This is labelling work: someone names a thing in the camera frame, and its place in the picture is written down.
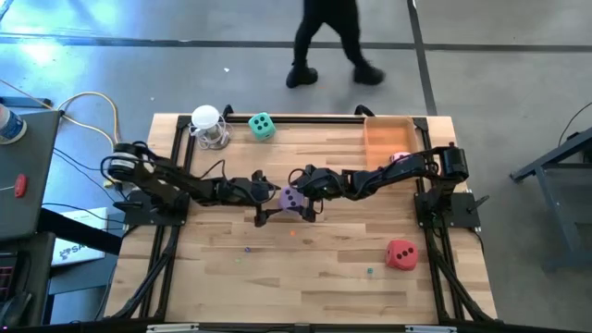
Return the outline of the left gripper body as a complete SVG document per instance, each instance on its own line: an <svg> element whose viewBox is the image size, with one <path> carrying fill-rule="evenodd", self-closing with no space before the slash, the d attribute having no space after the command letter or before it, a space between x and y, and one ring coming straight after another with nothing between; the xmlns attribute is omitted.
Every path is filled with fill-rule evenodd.
<svg viewBox="0 0 592 333"><path fill-rule="evenodd" d="M262 205L267 201L267 182L262 170L255 170L250 179L233 178L228 181L230 198L237 206L255 208L254 225L260 228L266 224L266 214Z"/></svg>

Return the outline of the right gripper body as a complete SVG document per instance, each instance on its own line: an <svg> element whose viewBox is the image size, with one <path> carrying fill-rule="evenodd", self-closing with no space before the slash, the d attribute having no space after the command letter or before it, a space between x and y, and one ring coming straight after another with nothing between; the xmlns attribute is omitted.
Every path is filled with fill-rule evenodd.
<svg viewBox="0 0 592 333"><path fill-rule="evenodd" d="M317 215L314 202L341 198L344 194L343 178L329 168L313 165L307 166L307 174L310 176L307 183L307 221L314 223Z"/></svg>

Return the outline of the large purple foam die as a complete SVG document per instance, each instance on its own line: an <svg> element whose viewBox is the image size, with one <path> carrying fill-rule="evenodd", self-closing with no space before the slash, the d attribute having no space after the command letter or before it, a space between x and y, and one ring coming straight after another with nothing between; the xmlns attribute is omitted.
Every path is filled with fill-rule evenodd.
<svg viewBox="0 0 592 333"><path fill-rule="evenodd" d="M290 213L300 213L304 196L291 187L284 187L280 191L278 206Z"/></svg>

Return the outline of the large teal foam die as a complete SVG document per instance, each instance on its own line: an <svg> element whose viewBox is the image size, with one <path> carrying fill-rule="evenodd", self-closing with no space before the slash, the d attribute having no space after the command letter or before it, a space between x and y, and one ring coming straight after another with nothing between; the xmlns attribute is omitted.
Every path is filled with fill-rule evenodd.
<svg viewBox="0 0 592 333"><path fill-rule="evenodd" d="M274 122L266 112L252 116L248 120L248 125L257 141L270 139L276 133Z"/></svg>

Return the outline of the large red foam die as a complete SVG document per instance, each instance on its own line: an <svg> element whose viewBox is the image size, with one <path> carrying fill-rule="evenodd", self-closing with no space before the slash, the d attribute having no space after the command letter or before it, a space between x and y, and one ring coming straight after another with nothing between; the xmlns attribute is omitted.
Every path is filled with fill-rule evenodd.
<svg viewBox="0 0 592 333"><path fill-rule="evenodd" d="M385 251L385 264L399 270L414 270L418 263L418 250L409 240L391 240Z"/></svg>

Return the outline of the orange translucent plastic bin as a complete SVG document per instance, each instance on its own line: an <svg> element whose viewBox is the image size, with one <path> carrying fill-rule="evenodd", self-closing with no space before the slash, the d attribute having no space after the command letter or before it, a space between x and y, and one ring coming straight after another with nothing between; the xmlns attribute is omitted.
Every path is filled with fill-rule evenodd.
<svg viewBox="0 0 592 333"><path fill-rule="evenodd" d="M411 117L376 116L364 121L366 169L385 167L398 153L419 151Z"/></svg>

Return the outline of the silver aluminium extrusion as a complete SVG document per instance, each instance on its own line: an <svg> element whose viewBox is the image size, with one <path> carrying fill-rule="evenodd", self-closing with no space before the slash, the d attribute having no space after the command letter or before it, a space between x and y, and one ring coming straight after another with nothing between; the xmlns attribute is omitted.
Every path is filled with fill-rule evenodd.
<svg viewBox="0 0 592 333"><path fill-rule="evenodd" d="M405 327L405 333L458 333L456 327L446 326L420 326L409 325Z"/></svg>
<svg viewBox="0 0 592 333"><path fill-rule="evenodd" d="M200 330L195 323L149 325L145 333L195 333Z"/></svg>

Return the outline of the white printed cardboard box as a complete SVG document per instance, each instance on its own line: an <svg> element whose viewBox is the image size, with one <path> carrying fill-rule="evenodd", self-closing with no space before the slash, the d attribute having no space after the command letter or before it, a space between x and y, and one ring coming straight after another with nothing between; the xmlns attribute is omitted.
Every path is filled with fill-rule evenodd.
<svg viewBox="0 0 592 333"><path fill-rule="evenodd" d="M105 207L94 208L89 212L76 210L62 213L62 216L80 222L91 228L107 231L107 210ZM105 253L89 248L86 245L62 240L55 240L52 267L73 265L105 258Z"/></svg>

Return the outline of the person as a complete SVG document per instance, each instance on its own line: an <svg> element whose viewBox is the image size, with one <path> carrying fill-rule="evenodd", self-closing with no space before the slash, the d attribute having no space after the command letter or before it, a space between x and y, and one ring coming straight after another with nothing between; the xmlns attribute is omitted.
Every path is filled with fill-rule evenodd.
<svg viewBox="0 0 592 333"><path fill-rule="evenodd" d="M294 38L291 69L286 78L288 88L317 82L318 73L308 66L307 56L313 37L323 24L339 36L343 52L353 65L355 83L375 86L386 78L386 73L374 67L363 55L356 0L303 0L302 8L302 20Z"/></svg>

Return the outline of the dark grey side table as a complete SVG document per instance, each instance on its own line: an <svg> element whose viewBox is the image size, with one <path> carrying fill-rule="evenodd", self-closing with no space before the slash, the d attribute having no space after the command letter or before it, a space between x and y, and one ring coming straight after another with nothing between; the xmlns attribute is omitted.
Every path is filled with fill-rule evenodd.
<svg viewBox="0 0 592 333"><path fill-rule="evenodd" d="M0 145L0 241L28 237L37 230L60 115L50 111L22 118L27 122L24 136ZM14 196L19 174L28 178L22 198Z"/></svg>

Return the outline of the blue grey metal cart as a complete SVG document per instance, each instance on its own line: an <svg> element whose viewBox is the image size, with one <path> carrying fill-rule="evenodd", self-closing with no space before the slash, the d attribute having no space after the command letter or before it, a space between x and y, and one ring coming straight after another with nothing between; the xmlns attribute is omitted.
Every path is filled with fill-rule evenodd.
<svg viewBox="0 0 592 333"><path fill-rule="evenodd" d="M592 153L592 127L510 174L515 183L536 178L559 226L565 252L544 264L547 270L592 265L592 245L585 246L579 230L592 228L592 161L567 161L586 152Z"/></svg>

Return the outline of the white blue labelled bottle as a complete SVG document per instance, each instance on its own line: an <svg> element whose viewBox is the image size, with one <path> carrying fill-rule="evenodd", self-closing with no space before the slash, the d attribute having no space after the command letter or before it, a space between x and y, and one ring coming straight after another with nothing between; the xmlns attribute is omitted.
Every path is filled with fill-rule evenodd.
<svg viewBox="0 0 592 333"><path fill-rule="evenodd" d="M27 122L6 106L0 104L0 145L20 140L27 131Z"/></svg>

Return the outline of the black aluminium table frame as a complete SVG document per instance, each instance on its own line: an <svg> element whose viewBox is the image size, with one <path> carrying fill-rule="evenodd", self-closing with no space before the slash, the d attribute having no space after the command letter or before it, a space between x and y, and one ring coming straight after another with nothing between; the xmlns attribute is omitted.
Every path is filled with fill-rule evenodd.
<svg viewBox="0 0 592 333"><path fill-rule="evenodd" d="M354 116L274 116L277 133L259 142L232 115L234 134L221 151L196 149L191 169L231 177L262 170L282 186L308 164L335 171L366 169L364 121ZM449 117L412 117L418 149L449 146ZM290 213L257 228L253 209L192 204L174 257L168 322L434 324L438 308L468 318L442 272L428 263L426 231L417 224L415 179L352 202L325 202L314 223ZM414 270L385 264L390 241L413 242ZM367 268L374 269L367 274Z"/></svg>

